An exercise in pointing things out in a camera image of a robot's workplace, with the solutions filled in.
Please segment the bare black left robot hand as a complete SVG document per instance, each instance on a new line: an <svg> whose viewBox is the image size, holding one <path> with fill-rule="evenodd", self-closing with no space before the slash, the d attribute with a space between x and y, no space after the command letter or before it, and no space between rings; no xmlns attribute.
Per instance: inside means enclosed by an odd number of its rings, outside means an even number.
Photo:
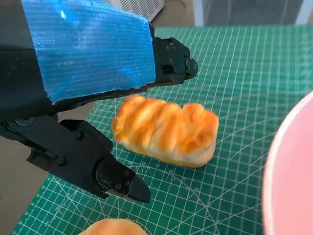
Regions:
<svg viewBox="0 0 313 235"><path fill-rule="evenodd" d="M197 72L188 47L102 0L0 3L1 136L28 146L31 164L100 198L148 203L151 193L112 155L111 140L57 114L182 84Z"/></svg>

